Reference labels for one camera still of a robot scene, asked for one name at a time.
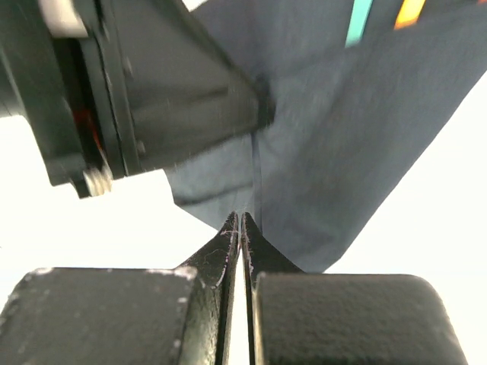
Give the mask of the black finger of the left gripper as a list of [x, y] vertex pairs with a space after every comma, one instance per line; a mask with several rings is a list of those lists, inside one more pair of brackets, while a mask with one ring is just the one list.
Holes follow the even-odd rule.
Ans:
[[114, 1], [143, 170], [172, 167], [271, 124], [275, 104], [181, 1]]

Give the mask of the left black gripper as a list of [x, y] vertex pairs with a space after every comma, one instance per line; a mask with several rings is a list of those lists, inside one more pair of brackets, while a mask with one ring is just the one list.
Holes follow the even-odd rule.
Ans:
[[112, 1], [1, 3], [1, 115], [24, 117], [49, 182], [82, 198], [142, 170]]

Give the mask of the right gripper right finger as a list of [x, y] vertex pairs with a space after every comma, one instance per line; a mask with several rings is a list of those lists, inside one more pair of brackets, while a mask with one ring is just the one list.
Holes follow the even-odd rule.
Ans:
[[465, 364], [438, 292], [414, 275], [313, 274], [241, 219], [252, 364]]

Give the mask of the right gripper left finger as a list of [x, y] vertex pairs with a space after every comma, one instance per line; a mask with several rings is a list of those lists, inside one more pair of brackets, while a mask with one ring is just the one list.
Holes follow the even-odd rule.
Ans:
[[1, 314], [3, 364], [226, 364], [239, 220], [173, 269], [42, 268]]

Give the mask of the black paper napkin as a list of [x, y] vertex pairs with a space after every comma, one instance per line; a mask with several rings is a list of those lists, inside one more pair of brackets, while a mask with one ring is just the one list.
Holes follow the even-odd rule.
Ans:
[[429, 1], [394, 23], [375, 1], [359, 43], [350, 1], [208, 1], [194, 15], [269, 85], [275, 119], [167, 171], [175, 203], [218, 227], [231, 211], [305, 271], [338, 261], [486, 70], [486, 7]]

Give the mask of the teal plastic knife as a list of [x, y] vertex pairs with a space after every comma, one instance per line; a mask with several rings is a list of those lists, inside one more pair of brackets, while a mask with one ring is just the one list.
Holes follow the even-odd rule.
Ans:
[[349, 27], [345, 38], [345, 46], [350, 47], [358, 43], [363, 37], [373, 0], [354, 0], [349, 18]]

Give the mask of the yellow plastic spoon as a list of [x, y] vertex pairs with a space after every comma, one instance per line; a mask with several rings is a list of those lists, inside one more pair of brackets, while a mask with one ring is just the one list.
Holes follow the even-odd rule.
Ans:
[[424, 5], [425, 0], [403, 0], [396, 16], [394, 29], [414, 25], [418, 21]]

